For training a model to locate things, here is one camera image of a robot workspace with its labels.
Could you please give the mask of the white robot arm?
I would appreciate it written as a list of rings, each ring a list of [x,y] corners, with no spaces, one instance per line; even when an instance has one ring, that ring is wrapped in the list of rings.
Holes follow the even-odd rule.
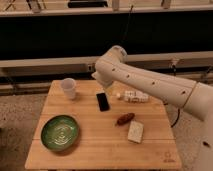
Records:
[[[166,101],[204,122],[193,171],[213,171],[213,86],[190,79],[148,71],[124,63],[127,53],[112,46],[95,63],[92,77],[104,88],[114,81]]]

